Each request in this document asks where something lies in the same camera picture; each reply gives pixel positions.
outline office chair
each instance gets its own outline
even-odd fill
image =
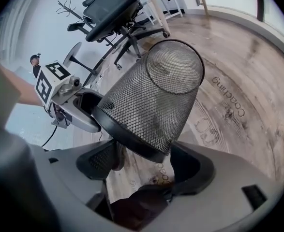
[[[68,31],[80,30],[86,34],[86,41],[93,42],[99,41],[102,38],[110,36],[114,33],[122,34],[128,38],[128,41],[122,47],[119,55],[114,61],[117,69],[121,69],[118,64],[122,55],[129,50],[132,45],[138,59],[141,58],[141,53],[137,46],[137,41],[148,37],[152,34],[163,32],[164,37],[169,37],[169,33],[165,32],[164,28],[148,30],[145,32],[132,34],[137,28],[146,29],[143,26],[135,23],[135,17],[138,11],[143,8],[139,0],[85,0],[83,5],[86,7],[84,10],[84,21],[87,24],[95,24],[96,26],[87,31],[82,23],[73,23],[68,26]]]

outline wooden floor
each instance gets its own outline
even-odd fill
[[[284,55],[266,39],[229,21],[185,15],[168,24],[170,38],[191,44],[206,68],[179,140],[243,157],[284,185]],[[140,45],[147,51],[162,39],[158,34]],[[102,65],[102,94],[135,63],[133,54],[125,54],[118,71],[113,65],[118,52]],[[91,141],[87,132],[75,131],[76,144]],[[99,136],[94,135],[94,142]],[[172,181],[173,175],[169,157],[155,164],[127,150],[125,167],[107,179],[110,201],[127,198],[144,184]]]

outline chair base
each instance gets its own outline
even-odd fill
[[[114,61],[114,64],[116,65],[117,69],[120,70],[121,66],[118,64],[118,61],[120,60],[120,58],[125,54],[125,52],[127,52],[130,48],[130,46],[133,46],[134,51],[137,55],[138,58],[141,58],[141,53],[138,49],[137,46],[137,41],[143,38],[146,38],[148,36],[151,36],[155,33],[159,33],[162,32],[164,34],[164,37],[168,37],[169,35],[165,32],[164,28],[160,28],[160,29],[153,29],[153,30],[149,30],[149,31],[145,31],[142,33],[137,33],[137,34],[131,34],[128,29],[126,29],[125,27],[122,27],[120,29],[122,35],[126,36],[128,38],[128,41],[124,44],[124,46],[122,47],[121,51],[119,52],[117,58]]]

